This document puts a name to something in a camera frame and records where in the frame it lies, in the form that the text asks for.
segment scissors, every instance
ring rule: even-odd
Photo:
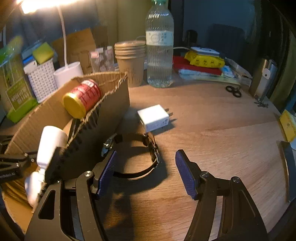
[[[241,89],[241,86],[234,88],[232,86],[226,86],[225,88],[228,92],[232,93],[233,96],[240,98],[242,96],[241,92],[239,91]]]

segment metal thermos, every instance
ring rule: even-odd
[[[261,59],[254,72],[250,94],[259,101],[263,101],[276,76],[277,66],[271,59]]]

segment lamp base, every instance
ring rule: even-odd
[[[54,72],[54,79],[57,83],[58,89],[77,76],[83,76],[80,62],[71,63],[68,67],[59,68]]]

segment desk lamp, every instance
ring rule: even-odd
[[[82,68],[80,62],[74,62],[71,64],[67,63],[67,43],[66,43],[66,31],[65,31],[65,23],[62,15],[62,10],[60,5],[68,5],[74,3],[78,0],[18,0],[17,3],[21,3],[22,10],[24,14],[28,14],[30,12],[35,12],[41,8],[49,8],[49,7],[57,7],[59,16],[62,23],[62,31],[64,38],[64,60],[65,66],[59,68],[54,73],[54,78],[57,83],[58,88],[62,87],[65,83],[71,80],[73,77],[82,76]]]

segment black leather strap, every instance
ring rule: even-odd
[[[120,173],[120,172],[114,172],[114,177],[119,178],[139,178],[144,175],[147,175],[149,172],[151,172],[154,168],[157,167],[157,165],[160,162],[160,156],[158,154],[158,146],[155,143],[155,139],[152,133],[147,134],[117,134],[114,137],[115,143],[121,143],[121,142],[130,142],[133,140],[141,141],[144,146],[148,146],[149,153],[151,155],[152,165],[149,166],[147,169],[135,172],[135,173]]]

